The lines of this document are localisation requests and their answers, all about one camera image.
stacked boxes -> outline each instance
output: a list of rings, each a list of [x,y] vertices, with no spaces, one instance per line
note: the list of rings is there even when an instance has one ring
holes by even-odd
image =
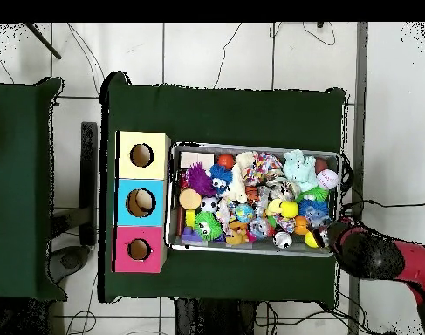
[[[164,133],[116,133],[113,272],[161,272],[169,149]]]

green mat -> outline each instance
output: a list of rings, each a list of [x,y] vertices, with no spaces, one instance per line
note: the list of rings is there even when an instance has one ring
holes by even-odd
[[[0,297],[65,299],[46,274],[51,101],[60,78],[0,85]]]
[[[162,273],[111,272],[114,132],[162,132],[172,141],[299,148],[339,153],[346,95],[328,92],[200,90],[173,85],[129,85],[122,72],[108,76],[101,93],[102,176],[99,288],[105,300],[126,297],[209,297],[319,301],[334,306],[335,261],[169,250]]]

blue box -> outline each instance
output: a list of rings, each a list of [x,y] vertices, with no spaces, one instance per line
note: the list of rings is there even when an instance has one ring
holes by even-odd
[[[137,189],[145,189],[153,195],[155,205],[150,215],[136,217],[128,212],[126,205],[128,195]],[[119,179],[117,194],[118,226],[162,226],[165,207],[164,190],[164,181]]]

pink box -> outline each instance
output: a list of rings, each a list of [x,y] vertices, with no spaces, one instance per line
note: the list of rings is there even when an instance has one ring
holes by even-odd
[[[160,273],[167,255],[162,229],[162,226],[118,226],[116,245],[113,246],[116,251],[113,272]],[[151,249],[143,261],[128,254],[128,245],[135,239],[147,242]]]

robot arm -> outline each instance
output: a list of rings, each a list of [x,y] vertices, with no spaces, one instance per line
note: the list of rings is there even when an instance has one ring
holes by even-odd
[[[313,231],[324,247],[322,231]],[[343,218],[326,229],[326,239],[341,269],[358,278],[405,283],[413,292],[425,332],[425,245],[382,235],[361,222]]]

